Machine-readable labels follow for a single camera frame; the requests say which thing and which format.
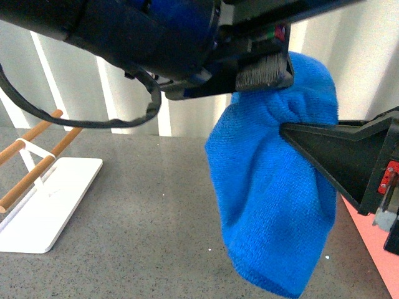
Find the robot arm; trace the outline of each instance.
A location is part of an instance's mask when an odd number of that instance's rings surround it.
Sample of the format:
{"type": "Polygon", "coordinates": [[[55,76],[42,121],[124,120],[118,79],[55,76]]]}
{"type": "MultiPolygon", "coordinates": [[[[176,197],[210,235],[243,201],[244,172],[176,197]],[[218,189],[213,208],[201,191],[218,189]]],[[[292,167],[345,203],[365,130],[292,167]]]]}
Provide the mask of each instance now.
{"type": "MultiPolygon", "coordinates": [[[[157,114],[161,91],[171,100],[183,100],[290,86],[290,23],[352,2],[356,0],[0,0],[0,19],[103,57],[126,77],[139,79],[153,102],[143,118],[129,122],[60,120],[25,101],[1,68],[0,86],[22,109],[60,125],[137,126],[157,114]]],[[[376,214],[375,224],[390,231],[385,248],[396,254],[398,110],[338,126],[281,127],[281,135],[359,213],[376,214]]]]}

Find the red component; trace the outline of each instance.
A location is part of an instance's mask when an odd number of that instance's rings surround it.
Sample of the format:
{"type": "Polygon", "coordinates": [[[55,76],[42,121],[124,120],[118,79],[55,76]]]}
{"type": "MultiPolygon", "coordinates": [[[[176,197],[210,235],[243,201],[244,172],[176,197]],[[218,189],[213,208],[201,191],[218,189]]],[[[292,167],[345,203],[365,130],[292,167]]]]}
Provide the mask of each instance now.
{"type": "Polygon", "coordinates": [[[378,188],[378,193],[386,193],[391,175],[393,173],[399,173],[399,162],[397,161],[390,161],[388,163],[387,169],[385,170],[384,176],[382,177],[380,187],[378,188]]]}
{"type": "Polygon", "coordinates": [[[277,37],[282,42],[286,41],[286,27],[283,25],[276,25],[274,30],[274,36],[277,37]]]}

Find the white wall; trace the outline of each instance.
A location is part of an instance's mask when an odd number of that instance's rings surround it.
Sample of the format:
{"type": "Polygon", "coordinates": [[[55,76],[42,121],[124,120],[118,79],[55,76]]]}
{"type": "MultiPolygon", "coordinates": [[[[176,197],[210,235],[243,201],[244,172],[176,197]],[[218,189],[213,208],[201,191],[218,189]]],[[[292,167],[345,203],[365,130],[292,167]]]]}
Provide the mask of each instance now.
{"type": "MultiPolygon", "coordinates": [[[[70,118],[92,120],[135,118],[145,111],[145,89],[88,52],[5,22],[0,22],[0,40],[5,71],[38,107],[63,108],[70,118]]],[[[399,106],[399,1],[365,1],[294,24],[291,50],[328,67],[337,86],[341,119],[372,118],[399,106]]],[[[168,101],[150,123],[112,132],[207,137],[229,96],[168,101]]],[[[38,122],[1,92],[0,99],[0,126],[28,128],[38,122]]]]}

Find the white vertical panel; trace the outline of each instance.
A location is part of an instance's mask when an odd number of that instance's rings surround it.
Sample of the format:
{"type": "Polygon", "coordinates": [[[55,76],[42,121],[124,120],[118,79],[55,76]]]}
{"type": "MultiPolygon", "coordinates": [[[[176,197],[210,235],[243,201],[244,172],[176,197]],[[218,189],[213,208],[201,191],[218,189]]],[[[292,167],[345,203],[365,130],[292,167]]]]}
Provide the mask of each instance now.
{"type": "MultiPolygon", "coordinates": [[[[58,89],[57,83],[55,82],[54,76],[51,72],[51,68],[50,68],[49,62],[47,61],[47,57],[43,51],[43,47],[40,42],[39,36],[37,35],[37,33],[32,32],[32,31],[31,31],[31,36],[32,36],[32,40],[33,40],[33,43],[36,48],[36,52],[37,52],[40,62],[42,64],[44,74],[46,75],[47,81],[49,83],[51,94],[55,101],[55,105],[56,105],[57,109],[60,109],[60,110],[62,110],[62,112],[64,112],[64,114],[62,115],[62,118],[65,118],[66,120],[68,120],[69,116],[68,116],[67,109],[64,105],[64,101],[62,100],[61,93],[58,89]]],[[[68,126],[65,126],[64,129],[65,129],[65,131],[72,130],[72,128],[68,127],[68,126]]]]}
{"type": "MultiPolygon", "coordinates": [[[[110,82],[108,81],[107,69],[105,67],[105,60],[101,57],[97,57],[97,65],[99,67],[100,80],[102,85],[102,91],[104,93],[105,106],[107,107],[107,113],[110,120],[118,118],[118,112],[113,102],[112,92],[110,88],[110,82]]],[[[114,134],[122,134],[122,129],[113,128],[111,132],[114,134]]]]}
{"type": "Polygon", "coordinates": [[[172,127],[170,125],[169,100],[162,92],[162,105],[158,114],[158,131],[160,136],[172,136],[172,127]]]}
{"type": "Polygon", "coordinates": [[[290,51],[302,53],[308,23],[308,20],[304,20],[291,26],[290,51]]]}

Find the pink surface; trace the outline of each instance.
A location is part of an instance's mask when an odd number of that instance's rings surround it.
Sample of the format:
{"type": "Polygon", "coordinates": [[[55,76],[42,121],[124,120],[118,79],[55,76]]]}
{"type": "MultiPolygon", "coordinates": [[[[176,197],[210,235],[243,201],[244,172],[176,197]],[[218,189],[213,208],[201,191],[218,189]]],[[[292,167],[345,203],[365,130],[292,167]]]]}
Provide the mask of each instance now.
{"type": "Polygon", "coordinates": [[[350,215],[393,299],[399,299],[399,256],[384,251],[388,233],[372,226],[374,215],[361,216],[344,199],[350,215]]]}

